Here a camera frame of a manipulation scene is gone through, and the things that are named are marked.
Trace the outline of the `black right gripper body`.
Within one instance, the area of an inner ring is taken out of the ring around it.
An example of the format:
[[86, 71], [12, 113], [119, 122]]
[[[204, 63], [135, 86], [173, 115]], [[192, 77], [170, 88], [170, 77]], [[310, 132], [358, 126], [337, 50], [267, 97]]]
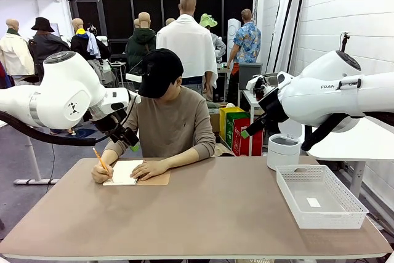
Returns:
[[270, 91], [260, 101], [258, 101], [258, 104], [264, 111], [261, 116], [263, 123], [282, 123], [289, 119], [288, 115], [284, 112], [281, 102], [279, 101], [278, 89]]

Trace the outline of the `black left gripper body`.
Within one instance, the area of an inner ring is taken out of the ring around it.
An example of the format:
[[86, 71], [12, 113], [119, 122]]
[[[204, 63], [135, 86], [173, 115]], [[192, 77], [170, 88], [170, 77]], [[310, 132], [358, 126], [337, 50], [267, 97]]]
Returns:
[[108, 138], [114, 143], [121, 141], [126, 146], [135, 146], [139, 142], [135, 132], [129, 127], [124, 127], [115, 115], [108, 115], [100, 120], [93, 121], [93, 125], [104, 134], [103, 137], [95, 140], [96, 144]]

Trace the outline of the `person's left hand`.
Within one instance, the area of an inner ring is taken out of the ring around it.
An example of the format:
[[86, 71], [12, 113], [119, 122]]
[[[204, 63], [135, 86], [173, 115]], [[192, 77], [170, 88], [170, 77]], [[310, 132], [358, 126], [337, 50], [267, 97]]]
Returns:
[[161, 175], [169, 169], [164, 160], [160, 161], [143, 161], [133, 169], [131, 177], [135, 180], [145, 181], [151, 177]]

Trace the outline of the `person's right hand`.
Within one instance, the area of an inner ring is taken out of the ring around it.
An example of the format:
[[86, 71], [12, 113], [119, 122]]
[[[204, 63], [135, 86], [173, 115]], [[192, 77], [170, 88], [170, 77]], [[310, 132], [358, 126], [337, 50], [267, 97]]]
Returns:
[[113, 177], [113, 168], [111, 166], [107, 166], [105, 169], [101, 164], [96, 164], [92, 168], [91, 172], [93, 180], [98, 183], [102, 184]]

